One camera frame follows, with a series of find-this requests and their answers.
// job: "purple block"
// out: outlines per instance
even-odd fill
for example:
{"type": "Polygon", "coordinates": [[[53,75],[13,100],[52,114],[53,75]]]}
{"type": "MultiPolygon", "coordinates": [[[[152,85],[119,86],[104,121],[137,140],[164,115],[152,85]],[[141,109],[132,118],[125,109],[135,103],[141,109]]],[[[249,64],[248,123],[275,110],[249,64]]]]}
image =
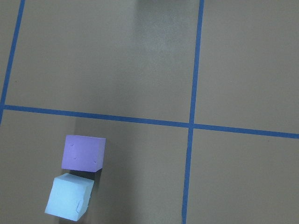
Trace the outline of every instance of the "purple block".
{"type": "Polygon", "coordinates": [[[103,168],[105,142],[104,138],[67,135],[61,168],[97,172],[103,168]]]}

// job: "light blue cube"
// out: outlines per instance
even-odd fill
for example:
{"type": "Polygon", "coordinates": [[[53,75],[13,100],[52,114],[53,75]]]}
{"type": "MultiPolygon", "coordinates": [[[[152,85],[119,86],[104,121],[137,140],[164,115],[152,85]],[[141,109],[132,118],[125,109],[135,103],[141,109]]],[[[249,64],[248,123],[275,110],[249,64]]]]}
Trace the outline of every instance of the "light blue cube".
{"type": "Polygon", "coordinates": [[[87,210],[93,183],[72,174],[55,177],[45,213],[78,221],[87,210]]]}

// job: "vertical blue line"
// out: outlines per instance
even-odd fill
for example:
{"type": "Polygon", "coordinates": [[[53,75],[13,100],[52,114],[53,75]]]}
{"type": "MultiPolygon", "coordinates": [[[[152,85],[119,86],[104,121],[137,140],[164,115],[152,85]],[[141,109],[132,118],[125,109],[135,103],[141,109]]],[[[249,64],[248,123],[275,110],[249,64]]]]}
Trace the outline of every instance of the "vertical blue line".
{"type": "Polygon", "coordinates": [[[6,73],[5,73],[5,79],[4,79],[4,83],[3,83],[2,95],[1,95],[1,101],[0,101],[0,124],[2,122],[4,104],[5,104],[5,99],[6,99],[7,90],[8,90],[11,68],[13,66],[14,52],[15,52],[15,48],[17,45],[17,40],[18,40],[20,25],[21,25],[21,21],[22,21],[24,6],[25,6],[25,0],[21,0],[18,17],[17,17],[17,21],[15,24],[15,28],[14,28],[14,37],[13,37],[13,41],[11,43],[11,48],[10,48],[10,53],[9,53],[9,58],[8,58],[8,63],[7,63],[6,73]]]}
{"type": "Polygon", "coordinates": [[[195,105],[196,105],[196,93],[197,93],[197,83],[198,83],[199,53],[200,53],[200,40],[201,40],[201,27],[202,27],[203,11],[204,11],[204,0],[200,0],[199,1],[198,21],[197,21],[197,32],[196,32],[191,104],[190,104],[190,117],[189,117],[189,125],[190,126],[189,126],[189,130],[188,130],[188,143],[187,143],[186,163],[185,163],[185,180],[184,180],[183,203],[182,203],[182,224],[186,224],[186,221],[187,221],[189,179],[190,179],[192,142],[193,142],[193,126],[194,126],[194,118],[195,118],[195,105]]]}

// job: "cube top face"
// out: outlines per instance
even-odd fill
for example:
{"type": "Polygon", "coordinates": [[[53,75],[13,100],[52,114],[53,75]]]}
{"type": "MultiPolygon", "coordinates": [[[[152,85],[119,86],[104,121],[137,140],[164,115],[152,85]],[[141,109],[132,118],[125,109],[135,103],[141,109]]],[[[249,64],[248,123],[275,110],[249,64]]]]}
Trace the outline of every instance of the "cube top face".
{"type": "Polygon", "coordinates": [[[105,138],[67,135],[62,169],[96,172],[103,167],[105,138]]]}
{"type": "Polygon", "coordinates": [[[93,183],[71,174],[56,177],[45,213],[78,221],[87,210],[93,183]]]}

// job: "gray floor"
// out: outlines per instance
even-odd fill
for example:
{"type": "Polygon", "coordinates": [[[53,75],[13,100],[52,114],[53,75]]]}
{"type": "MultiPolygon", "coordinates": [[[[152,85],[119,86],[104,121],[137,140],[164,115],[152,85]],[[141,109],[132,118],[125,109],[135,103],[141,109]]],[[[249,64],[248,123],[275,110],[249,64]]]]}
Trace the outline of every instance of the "gray floor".
{"type": "MultiPolygon", "coordinates": [[[[0,3],[0,84],[19,8],[0,3]]],[[[189,122],[199,0],[27,0],[5,104],[189,122]]],[[[299,2],[206,0],[195,123],[299,133],[299,2]]],[[[4,110],[0,223],[44,214],[67,134],[107,138],[82,224],[180,224],[188,128],[4,110]]],[[[187,224],[299,223],[298,139],[194,130],[187,224]]]]}

